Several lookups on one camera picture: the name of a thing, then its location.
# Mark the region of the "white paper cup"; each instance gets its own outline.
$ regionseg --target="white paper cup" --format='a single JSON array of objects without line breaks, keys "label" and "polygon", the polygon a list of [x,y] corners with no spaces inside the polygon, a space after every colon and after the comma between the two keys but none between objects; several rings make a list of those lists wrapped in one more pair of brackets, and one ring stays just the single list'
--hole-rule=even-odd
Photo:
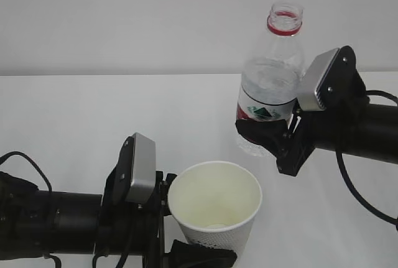
[{"label": "white paper cup", "polygon": [[171,184],[169,208],[187,241],[240,255],[262,202],[248,170],[225,161],[196,164]]}]

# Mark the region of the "black wire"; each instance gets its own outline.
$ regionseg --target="black wire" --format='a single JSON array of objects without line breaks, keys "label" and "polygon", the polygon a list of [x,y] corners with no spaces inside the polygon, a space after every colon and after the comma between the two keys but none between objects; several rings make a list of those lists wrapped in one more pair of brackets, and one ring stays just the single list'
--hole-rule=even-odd
[{"label": "black wire", "polygon": [[130,227],[129,237],[127,239],[126,246],[124,247],[124,250],[123,250],[123,252],[121,254],[119,262],[116,265],[116,268],[123,268],[125,263],[126,263],[127,257],[129,256],[130,247],[131,247],[131,243],[132,243],[132,238],[134,237],[133,236],[134,235],[134,227],[133,227],[133,225],[134,225],[134,220],[132,219],[131,220],[131,227]]},{"label": "black wire", "polygon": [[59,257],[47,254],[44,258],[53,260],[55,263],[55,268],[62,268],[62,263]]},{"label": "black wire", "polygon": [[366,94],[368,96],[381,96],[387,99],[392,100],[393,102],[395,102],[396,104],[398,104],[398,97],[394,96],[393,94],[387,93],[385,91],[379,91],[379,90],[369,90],[366,91]]},{"label": "black wire", "polygon": [[[398,105],[398,97],[394,96],[393,94],[387,93],[385,91],[369,90],[369,91],[366,91],[366,94],[368,96],[381,96],[381,97],[387,98],[389,100],[392,100],[393,102],[395,102]],[[354,184],[352,183],[351,179],[348,176],[348,172],[347,172],[346,166],[344,164],[344,160],[343,160],[343,154],[341,153],[341,149],[338,147],[336,148],[336,158],[337,158],[337,164],[340,169],[341,176],[343,177],[343,180],[344,180],[345,184],[347,185],[348,190],[352,193],[352,195],[355,197],[355,199],[357,201],[359,201],[359,203],[362,206],[364,206],[369,212],[376,215],[378,218],[398,227],[398,219],[395,219],[389,215],[386,215],[383,212],[376,209],[375,207],[373,207],[357,191],[357,189],[355,188]]]},{"label": "black wire", "polygon": [[49,188],[49,198],[51,198],[51,196],[52,196],[52,186],[51,186],[50,181],[45,176],[45,174],[40,169],[40,167],[28,155],[26,155],[25,153],[22,153],[22,152],[19,152],[19,151],[13,151],[13,152],[4,154],[3,156],[0,157],[0,165],[5,163],[5,161],[8,158],[10,158],[11,156],[15,156],[15,155],[18,155],[18,156],[21,156],[21,157],[25,158],[36,169],[36,171],[39,173],[39,175],[43,178],[44,182],[47,184],[47,187]]},{"label": "black wire", "polygon": [[93,257],[93,261],[92,261],[92,265],[93,268],[97,267],[97,261],[100,257],[107,257],[108,256],[108,248],[104,248],[102,251],[97,252],[94,257]]},{"label": "black wire", "polygon": [[391,216],[388,216],[384,214],[383,212],[377,210],[375,207],[373,207],[371,204],[369,204],[362,196],[359,194],[357,189],[355,189],[351,179],[348,176],[346,166],[344,164],[343,160],[343,154],[339,149],[336,149],[336,158],[337,158],[337,164],[341,172],[341,176],[343,176],[343,180],[345,184],[348,187],[348,190],[353,194],[355,199],[359,201],[359,203],[364,206],[368,211],[370,211],[372,214],[376,215],[378,218],[383,219],[384,221],[387,221],[388,223],[391,223],[393,225],[397,224],[397,220]]}]

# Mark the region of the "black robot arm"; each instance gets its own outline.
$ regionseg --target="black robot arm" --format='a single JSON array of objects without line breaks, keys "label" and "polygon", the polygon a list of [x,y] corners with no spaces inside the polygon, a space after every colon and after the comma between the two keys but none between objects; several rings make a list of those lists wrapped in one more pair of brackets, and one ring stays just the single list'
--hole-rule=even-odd
[{"label": "black robot arm", "polygon": [[369,96],[398,98],[383,91],[367,91],[356,70],[351,47],[319,55],[298,90],[291,121],[237,120],[247,140],[276,157],[280,173],[296,176],[315,148],[336,152],[338,166],[350,192],[377,217],[397,220],[372,207],[356,191],[345,169],[342,153],[398,164],[398,107],[371,104]]},{"label": "black robot arm", "polygon": [[[41,170],[28,156],[38,172]],[[144,268],[231,267],[236,254],[174,241],[164,250],[164,216],[170,215],[167,193],[176,177],[155,171],[155,146],[135,134],[124,142],[118,163],[106,180],[104,195],[38,190],[33,183],[0,172],[0,261],[52,254],[142,256]]]}]

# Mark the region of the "clear plastic bottle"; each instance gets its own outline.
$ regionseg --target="clear plastic bottle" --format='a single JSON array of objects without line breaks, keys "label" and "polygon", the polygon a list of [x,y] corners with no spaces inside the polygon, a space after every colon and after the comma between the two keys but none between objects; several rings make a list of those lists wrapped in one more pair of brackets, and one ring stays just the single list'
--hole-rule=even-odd
[{"label": "clear plastic bottle", "polygon": [[[277,2],[242,72],[237,119],[289,120],[296,88],[304,74],[304,53],[299,41],[303,8]],[[263,156],[266,150],[238,136],[247,153]]]}]

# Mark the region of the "white tabletop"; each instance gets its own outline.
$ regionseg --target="white tabletop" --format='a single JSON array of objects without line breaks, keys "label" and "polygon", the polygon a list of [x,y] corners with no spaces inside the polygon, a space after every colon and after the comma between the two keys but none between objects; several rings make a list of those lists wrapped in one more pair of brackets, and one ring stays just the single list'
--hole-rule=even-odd
[{"label": "white tabletop", "polygon": [[[369,89],[397,93],[398,73],[363,73]],[[316,150],[298,177],[280,175],[272,156],[235,144],[238,75],[0,77],[0,154],[21,150],[56,191],[102,193],[121,144],[140,132],[156,141],[158,170],[180,173],[206,160],[229,160],[260,181],[264,202],[238,267],[396,267],[398,233],[351,196],[332,152]],[[358,190],[398,216],[398,167],[345,157]],[[46,187],[22,159],[1,170]],[[183,239],[166,219],[167,248]],[[91,256],[61,255],[64,267],[91,267]],[[100,259],[114,267],[118,257]],[[140,267],[130,257],[126,267]],[[21,259],[1,267],[53,267]]]}]

